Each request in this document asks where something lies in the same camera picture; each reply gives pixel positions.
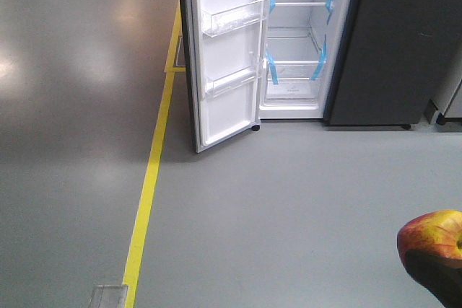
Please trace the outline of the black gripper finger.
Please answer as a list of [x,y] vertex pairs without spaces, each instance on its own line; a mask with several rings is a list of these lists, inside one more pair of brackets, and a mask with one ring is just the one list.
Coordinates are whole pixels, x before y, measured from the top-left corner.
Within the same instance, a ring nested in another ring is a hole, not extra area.
[[461,260],[409,250],[405,269],[444,307],[461,307]]

